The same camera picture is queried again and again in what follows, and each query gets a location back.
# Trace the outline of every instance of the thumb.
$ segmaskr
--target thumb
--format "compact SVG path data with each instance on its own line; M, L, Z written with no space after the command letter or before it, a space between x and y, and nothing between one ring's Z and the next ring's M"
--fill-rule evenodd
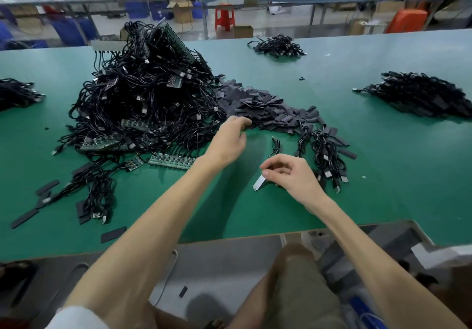
M238 142L238 147L239 147L239 151L242 153L243 150L245 149L246 147L246 142L247 142L247 135L246 133L241 133L241 135L239 136L239 142Z
M275 172L274 170L270 169L263 170L263 177L265 177L269 181L276 183L277 185L280 185L283 188L285 188L285 186L287 185L288 176L289 175L287 174L280 174L279 172Z

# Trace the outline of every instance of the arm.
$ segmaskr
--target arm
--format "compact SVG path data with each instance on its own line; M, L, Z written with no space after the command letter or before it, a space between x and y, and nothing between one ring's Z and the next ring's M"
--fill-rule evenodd
M266 179L285 188L333 232L390 329L466 328L324 193L305 159L279 154L261 169Z
M64 307L88 308L111 329L132 328L206 187L244 150L240 131L249 125L244 117L222 124L205 155L105 251Z

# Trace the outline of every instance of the orange chair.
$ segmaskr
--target orange chair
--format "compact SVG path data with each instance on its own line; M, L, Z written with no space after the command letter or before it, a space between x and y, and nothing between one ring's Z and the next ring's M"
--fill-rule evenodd
M231 6L230 3L221 3L222 6ZM231 9L231 17L229 17L229 10L224 9L215 9L215 29L217 26L222 26L226 31L229 31L229 27L235 23L235 11Z
M427 18L428 12L424 10L399 10L384 33L398 34L421 31Z

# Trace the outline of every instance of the person's left hand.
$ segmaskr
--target person's left hand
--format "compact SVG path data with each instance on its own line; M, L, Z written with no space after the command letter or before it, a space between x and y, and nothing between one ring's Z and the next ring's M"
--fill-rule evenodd
M205 158L224 168L235 161L246 147L246 133L244 128L251 126L252 121L246 117L235 115L228 118L211 141Z

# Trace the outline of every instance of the person's left arm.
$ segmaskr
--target person's left arm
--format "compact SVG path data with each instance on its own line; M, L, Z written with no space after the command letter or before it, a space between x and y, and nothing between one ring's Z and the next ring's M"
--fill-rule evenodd
M83 275L64 307L92 310L111 329L132 328L208 184L246 145L251 121L230 117L206 153Z

